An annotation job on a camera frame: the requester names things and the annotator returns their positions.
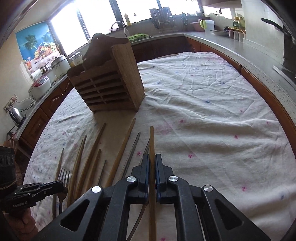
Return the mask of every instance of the plate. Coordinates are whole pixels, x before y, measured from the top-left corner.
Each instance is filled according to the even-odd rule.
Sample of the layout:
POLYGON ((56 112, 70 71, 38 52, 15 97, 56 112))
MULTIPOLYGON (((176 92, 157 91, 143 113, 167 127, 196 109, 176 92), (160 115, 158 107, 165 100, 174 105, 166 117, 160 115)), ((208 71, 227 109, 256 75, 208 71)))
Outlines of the plate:
POLYGON ((210 31, 217 36, 229 37, 228 32, 218 31, 218 30, 210 30, 210 31))

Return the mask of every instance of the wooden rack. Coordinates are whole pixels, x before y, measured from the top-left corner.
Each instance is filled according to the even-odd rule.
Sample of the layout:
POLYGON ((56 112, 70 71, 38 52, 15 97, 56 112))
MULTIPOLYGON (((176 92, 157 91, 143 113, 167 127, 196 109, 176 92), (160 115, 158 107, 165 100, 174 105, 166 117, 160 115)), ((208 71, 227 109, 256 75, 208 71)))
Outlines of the wooden rack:
POLYGON ((71 83, 92 112, 116 109, 138 111, 145 96, 130 42, 115 44, 123 41, 126 42, 126 39, 95 34, 82 67, 76 66, 68 72, 71 83))

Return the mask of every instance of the faucet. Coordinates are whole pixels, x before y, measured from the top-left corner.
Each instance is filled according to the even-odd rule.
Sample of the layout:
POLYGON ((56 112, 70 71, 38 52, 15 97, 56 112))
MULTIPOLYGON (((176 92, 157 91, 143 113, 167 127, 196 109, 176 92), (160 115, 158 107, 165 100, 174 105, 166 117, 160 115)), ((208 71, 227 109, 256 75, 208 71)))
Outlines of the faucet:
POLYGON ((117 22, 115 22, 114 24, 116 24, 116 23, 121 23, 121 24, 123 25, 123 28, 124 28, 124 34, 125 34, 126 37, 129 37, 130 35, 129 35, 129 32, 128 32, 128 30, 127 30, 125 24, 124 24, 123 22, 121 22, 121 21, 117 21, 117 22))

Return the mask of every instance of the green basket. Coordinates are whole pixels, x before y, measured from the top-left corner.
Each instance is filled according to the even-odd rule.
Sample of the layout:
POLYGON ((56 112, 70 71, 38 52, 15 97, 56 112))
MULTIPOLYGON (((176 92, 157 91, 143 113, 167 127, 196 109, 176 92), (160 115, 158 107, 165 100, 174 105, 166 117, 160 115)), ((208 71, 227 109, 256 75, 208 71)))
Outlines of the green basket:
POLYGON ((138 41, 138 40, 141 40, 141 39, 146 39, 146 38, 149 38, 148 34, 135 34, 135 35, 132 35, 132 36, 128 37, 128 39, 129 39, 129 41, 131 43, 135 42, 135 41, 138 41))

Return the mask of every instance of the electrical outlet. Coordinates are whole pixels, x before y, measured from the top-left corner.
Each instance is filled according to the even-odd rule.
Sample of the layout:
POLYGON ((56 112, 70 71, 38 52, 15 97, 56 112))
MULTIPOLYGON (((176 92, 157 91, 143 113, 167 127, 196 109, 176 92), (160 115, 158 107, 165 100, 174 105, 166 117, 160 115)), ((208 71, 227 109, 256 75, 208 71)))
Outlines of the electrical outlet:
POLYGON ((4 110, 7 112, 9 107, 11 105, 13 105, 13 103, 17 100, 17 96, 13 95, 13 97, 11 97, 11 99, 9 100, 9 102, 6 104, 6 106, 4 107, 4 110))

